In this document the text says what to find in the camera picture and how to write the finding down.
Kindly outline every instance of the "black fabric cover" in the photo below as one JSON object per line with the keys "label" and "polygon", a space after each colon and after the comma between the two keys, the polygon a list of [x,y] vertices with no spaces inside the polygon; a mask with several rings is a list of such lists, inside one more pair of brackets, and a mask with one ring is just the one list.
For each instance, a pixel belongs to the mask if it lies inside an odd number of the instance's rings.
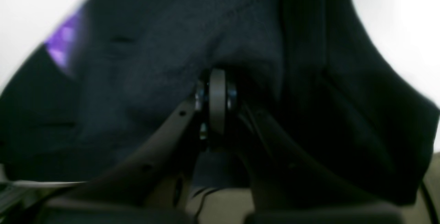
{"label": "black fabric cover", "polygon": [[351,0],[89,0],[75,81],[39,48],[0,98],[12,180],[82,181],[133,152],[216,65],[252,77],[314,158],[415,200],[439,119],[384,61]]}
{"label": "black fabric cover", "polygon": [[33,224],[190,224],[192,219],[183,211],[80,211],[48,209]]}

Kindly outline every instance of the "purple light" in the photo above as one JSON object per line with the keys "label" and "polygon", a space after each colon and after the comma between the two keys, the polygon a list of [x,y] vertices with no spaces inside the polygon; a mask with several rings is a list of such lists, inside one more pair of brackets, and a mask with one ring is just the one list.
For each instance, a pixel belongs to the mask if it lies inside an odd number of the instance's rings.
{"label": "purple light", "polygon": [[79,23],[79,12],[69,17],[45,42],[46,50],[55,64],[61,69],[68,66],[68,56],[75,41],[76,28]]}

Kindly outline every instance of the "black cable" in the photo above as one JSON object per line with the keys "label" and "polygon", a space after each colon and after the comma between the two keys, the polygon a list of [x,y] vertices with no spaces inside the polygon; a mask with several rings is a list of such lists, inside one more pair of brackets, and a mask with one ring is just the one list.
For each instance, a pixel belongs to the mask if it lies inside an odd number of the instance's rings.
{"label": "black cable", "polygon": [[203,194],[203,196],[201,197],[201,202],[200,202],[200,205],[198,207],[198,210],[197,210],[197,212],[194,215],[194,222],[195,222],[195,224],[198,223],[198,217],[200,216],[200,213],[203,210],[203,205],[205,204],[206,197],[208,195],[214,193],[214,192],[221,191],[221,190],[223,190],[223,188],[213,189],[213,190],[210,190],[210,191],[206,192],[205,194]]}
{"label": "black cable", "polygon": [[200,193],[202,193],[203,191],[206,191],[207,189],[208,189],[208,188],[205,187],[205,188],[202,188],[202,189],[196,191],[196,193],[194,193],[194,195],[193,195],[191,198],[193,199],[194,197],[200,195]]}
{"label": "black cable", "polygon": [[428,189],[426,188],[426,185],[424,183],[420,186],[423,200],[425,201],[426,208],[428,209],[429,213],[429,219],[431,220],[432,224],[439,224],[439,216],[437,215],[436,208],[434,205],[434,202],[431,199],[431,195],[429,194]]}

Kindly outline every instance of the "white wall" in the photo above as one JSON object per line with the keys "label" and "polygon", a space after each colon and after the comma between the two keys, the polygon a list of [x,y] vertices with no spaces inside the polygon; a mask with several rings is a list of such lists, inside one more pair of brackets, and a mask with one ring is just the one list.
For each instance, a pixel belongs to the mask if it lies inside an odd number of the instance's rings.
{"label": "white wall", "polygon": [[[0,0],[0,92],[32,50],[82,1]],[[353,1],[385,59],[440,106],[439,0]]]}

